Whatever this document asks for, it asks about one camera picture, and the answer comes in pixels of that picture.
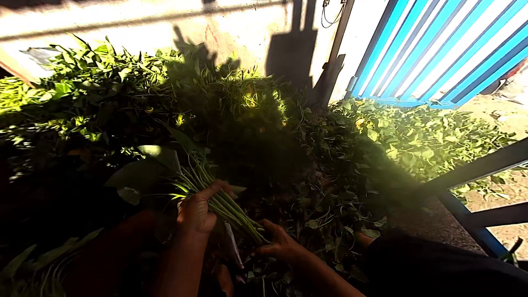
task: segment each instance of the sandy ground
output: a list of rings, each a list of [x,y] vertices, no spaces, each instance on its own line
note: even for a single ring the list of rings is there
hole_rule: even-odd
[[[464,104],[459,110],[471,111],[472,116],[497,124],[502,131],[515,132],[516,139],[528,136],[528,106],[510,102],[507,100],[494,99],[493,95],[478,95]],[[483,197],[476,192],[467,193],[469,203],[466,207],[470,211],[479,211],[501,206],[512,205],[528,201],[528,172],[514,171],[513,181],[504,185],[493,185],[497,190],[502,190],[509,195],[509,199],[495,196]],[[518,259],[528,260],[528,223],[490,227],[488,230],[510,248],[517,239],[525,241],[517,250]]]

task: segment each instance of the cable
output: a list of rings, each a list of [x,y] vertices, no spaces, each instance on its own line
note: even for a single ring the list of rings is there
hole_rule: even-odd
[[[343,15],[344,10],[345,10],[345,3],[341,5],[341,9],[339,10],[339,13],[335,17],[334,21],[330,22],[329,20],[326,19],[326,6],[323,6],[323,12],[321,13],[321,26],[323,26],[323,28],[326,29],[326,28],[330,28],[333,24],[339,22],[339,20],[341,19],[341,16]],[[323,18],[329,24],[328,26],[325,26],[325,24],[323,23]]]

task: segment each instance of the dark sleeve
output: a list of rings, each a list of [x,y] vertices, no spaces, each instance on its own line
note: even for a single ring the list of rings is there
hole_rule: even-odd
[[[528,295],[528,273],[447,244],[402,234],[381,236],[366,252],[376,296]]]

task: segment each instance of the human hand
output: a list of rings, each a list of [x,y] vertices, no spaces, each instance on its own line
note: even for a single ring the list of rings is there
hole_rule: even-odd
[[[281,226],[275,225],[266,219],[262,221],[262,225],[271,232],[273,244],[257,248],[257,254],[273,255],[280,260],[292,263],[302,258],[303,253],[308,252],[307,249],[289,236]]]
[[[209,236],[216,224],[216,215],[209,212],[207,201],[215,193],[223,189],[226,193],[232,192],[229,185],[221,180],[216,180],[209,187],[194,194],[187,201],[182,202],[178,212],[177,224],[179,231],[191,236]]]

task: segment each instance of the corrugated metal sheet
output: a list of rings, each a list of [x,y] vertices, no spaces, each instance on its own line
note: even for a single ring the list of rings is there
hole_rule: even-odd
[[[391,0],[351,94],[457,108],[528,57],[528,0]]]

